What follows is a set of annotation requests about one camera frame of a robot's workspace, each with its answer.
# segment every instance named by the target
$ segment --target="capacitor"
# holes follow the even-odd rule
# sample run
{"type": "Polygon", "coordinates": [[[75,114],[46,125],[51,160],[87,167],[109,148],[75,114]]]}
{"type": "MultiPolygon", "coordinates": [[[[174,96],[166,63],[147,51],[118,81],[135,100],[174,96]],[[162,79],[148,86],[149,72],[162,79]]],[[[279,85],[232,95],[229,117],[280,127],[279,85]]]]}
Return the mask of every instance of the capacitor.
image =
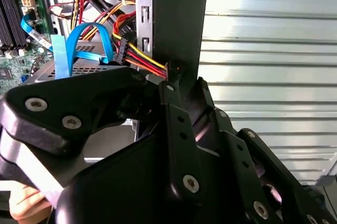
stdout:
{"type": "Polygon", "coordinates": [[[44,53],[44,48],[43,47],[39,47],[38,49],[37,49],[37,51],[39,52],[39,53],[44,53]]]}

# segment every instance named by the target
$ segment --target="screw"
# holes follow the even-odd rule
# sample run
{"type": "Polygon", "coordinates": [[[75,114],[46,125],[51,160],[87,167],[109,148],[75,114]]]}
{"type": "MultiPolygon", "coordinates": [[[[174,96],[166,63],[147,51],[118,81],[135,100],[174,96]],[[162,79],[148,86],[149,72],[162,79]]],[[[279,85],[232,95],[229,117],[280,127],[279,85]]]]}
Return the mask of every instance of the screw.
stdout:
{"type": "Polygon", "coordinates": [[[192,193],[197,193],[199,191],[199,183],[194,176],[185,175],[183,177],[183,182],[185,187],[192,193]]]}
{"type": "Polygon", "coordinates": [[[28,110],[32,112],[41,112],[48,108],[48,104],[43,99],[30,98],[25,102],[25,106],[28,110]]]}
{"type": "Polygon", "coordinates": [[[62,125],[68,129],[78,129],[81,127],[82,122],[78,117],[66,116],[62,119],[62,125]]]}
{"type": "Polygon", "coordinates": [[[170,86],[169,84],[166,85],[166,87],[167,87],[170,91],[174,91],[174,87],[170,86]]]}
{"type": "Polygon", "coordinates": [[[256,213],[264,220],[268,220],[268,211],[266,209],[266,207],[261,203],[261,202],[258,202],[258,201],[255,201],[254,204],[254,209],[256,211],[256,213]]]}
{"type": "Polygon", "coordinates": [[[220,111],[219,114],[221,115],[221,117],[227,117],[226,113],[224,111],[220,111]]]}
{"type": "Polygon", "coordinates": [[[247,134],[251,137],[251,138],[255,138],[255,134],[251,131],[248,131],[247,134]]]}
{"type": "Polygon", "coordinates": [[[306,215],[311,224],[318,224],[314,217],[311,215],[306,215]]]}
{"type": "Polygon", "coordinates": [[[143,79],[143,77],[139,74],[132,74],[132,77],[135,78],[138,81],[141,81],[143,79]]]}

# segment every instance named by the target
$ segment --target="metal side panel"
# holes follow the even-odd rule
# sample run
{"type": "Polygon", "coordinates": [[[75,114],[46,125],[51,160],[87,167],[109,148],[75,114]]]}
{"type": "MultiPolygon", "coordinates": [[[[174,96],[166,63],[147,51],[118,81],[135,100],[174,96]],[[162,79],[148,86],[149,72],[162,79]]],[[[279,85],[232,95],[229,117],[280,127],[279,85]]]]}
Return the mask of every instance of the metal side panel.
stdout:
{"type": "Polygon", "coordinates": [[[302,184],[335,175],[335,0],[207,0],[199,75],[302,184]]]}

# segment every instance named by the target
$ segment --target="cable bundle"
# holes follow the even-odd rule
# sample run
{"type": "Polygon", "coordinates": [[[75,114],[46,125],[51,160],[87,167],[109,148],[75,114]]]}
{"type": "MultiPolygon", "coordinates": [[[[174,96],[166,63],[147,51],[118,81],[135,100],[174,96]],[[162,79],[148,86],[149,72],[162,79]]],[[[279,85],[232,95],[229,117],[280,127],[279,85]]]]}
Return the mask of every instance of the cable bundle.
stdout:
{"type": "MultiPolygon", "coordinates": [[[[136,15],[136,12],[130,14],[120,15],[113,26],[113,37],[117,40],[114,42],[115,47],[118,51],[121,44],[122,37],[119,35],[119,28],[126,23],[130,18],[133,18],[136,15]]],[[[145,70],[152,72],[155,75],[158,75],[162,78],[166,78],[165,66],[156,62],[155,60],[148,57],[146,54],[141,52],[137,47],[135,47],[131,42],[128,42],[128,49],[126,50],[125,61],[132,63],[138,67],[141,67],[145,70]]]]}
{"type": "MultiPolygon", "coordinates": [[[[125,62],[134,64],[145,70],[152,72],[162,78],[166,78],[165,66],[156,62],[155,60],[148,57],[146,54],[141,52],[137,47],[124,37],[129,36],[129,33],[135,32],[135,12],[130,14],[124,14],[121,8],[125,5],[135,5],[135,0],[118,0],[119,2],[115,5],[111,5],[105,0],[73,0],[73,2],[61,3],[53,5],[49,8],[52,14],[57,15],[57,17],[70,19],[71,29],[73,30],[77,24],[83,22],[83,12],[88,3],[91,3],[98,11],[99,15],[90,22],[105,24],[108,22],[113,26],[112,43],[116,47],[118,53],[118,63],[123,64],[125,62]],[[58,15],[53,12],[55,6],[63,6],[65,4],[73,4],[71,16],[69,15],[58,15]]],[[[80,39],[84,41],[91,41],[92,38],[97,33],[97,28],[93,26],[88,26],[82,33],[80,39]]]]}

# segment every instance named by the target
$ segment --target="green circuit board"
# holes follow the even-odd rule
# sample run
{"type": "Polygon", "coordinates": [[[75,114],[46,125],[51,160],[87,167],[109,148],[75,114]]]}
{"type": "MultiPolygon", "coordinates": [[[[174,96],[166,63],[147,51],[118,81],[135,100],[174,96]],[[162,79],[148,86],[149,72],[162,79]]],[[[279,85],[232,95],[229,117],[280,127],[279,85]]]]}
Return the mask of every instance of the green circuit board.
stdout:
{"type": "MultiPolygon", "coordinates": [[[[21,10],[23,5],[21,0],[16,0],[19,9],[21,10]]],[[[35,7],[37,11],[37,20],[34,21],[34,25],[38,27],[38,31],[45,36],[47,40],[50,40],[48,21],[47,21],[47,9],[45,9],[42,0],[35,0],[35,7]]],[[[38,58],[38,63],[34,66],[40,67],[50,58],[46,56],[46,49],[39,51],[41,47],[35,40],[31,40],[29,46],[17,52],[2,52],[0,57],[0,97],[6,93],[9,89],[20,85],[30,75],[32,64],[38,58]]]]}

